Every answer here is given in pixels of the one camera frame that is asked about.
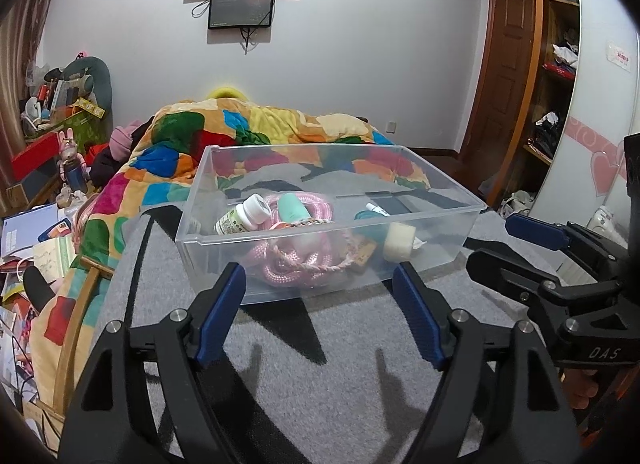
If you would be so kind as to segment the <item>person's right hand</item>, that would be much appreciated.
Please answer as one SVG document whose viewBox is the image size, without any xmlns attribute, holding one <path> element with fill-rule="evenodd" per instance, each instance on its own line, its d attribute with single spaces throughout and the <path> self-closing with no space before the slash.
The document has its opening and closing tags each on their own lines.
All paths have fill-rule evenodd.
<svg viewBox="0 0 640 464">
<path fill-rule="evenodd" d="M 567 369 L 564 371 L 562 387 L 568 404 L 574 410 L 585 410 L 599 390 L 593 377 L 596 370 Z"/>
</svg>

